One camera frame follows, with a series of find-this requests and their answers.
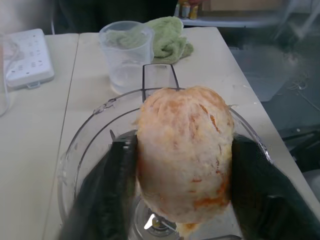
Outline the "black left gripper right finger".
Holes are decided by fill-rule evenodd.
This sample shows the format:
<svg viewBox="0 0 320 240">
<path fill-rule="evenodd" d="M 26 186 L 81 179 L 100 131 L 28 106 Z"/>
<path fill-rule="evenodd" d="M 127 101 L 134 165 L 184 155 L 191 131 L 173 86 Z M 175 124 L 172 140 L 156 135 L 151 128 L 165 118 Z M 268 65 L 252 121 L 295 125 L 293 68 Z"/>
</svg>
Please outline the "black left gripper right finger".
<svg viewBox="0 0 320 240">
<path fill-rule="evenodd" d="M 318 240 L 320 221 L 259 145 L 232 142 L 231 202 L 246 240 Z"/>
</svg>

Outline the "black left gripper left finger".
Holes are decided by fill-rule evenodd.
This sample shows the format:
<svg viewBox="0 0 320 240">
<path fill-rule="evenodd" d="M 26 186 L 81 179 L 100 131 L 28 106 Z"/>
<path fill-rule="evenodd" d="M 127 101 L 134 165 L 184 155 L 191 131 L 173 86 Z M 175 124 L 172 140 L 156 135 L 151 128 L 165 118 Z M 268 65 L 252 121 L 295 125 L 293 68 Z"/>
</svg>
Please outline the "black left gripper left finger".
<svg viewBox="0 0 320 240">
<path fill-rule="evenodd" d="M 83 180 L 61 240 L 126 240 L 136 194 L 138 140 L 119 136 Z"/>
</svg>

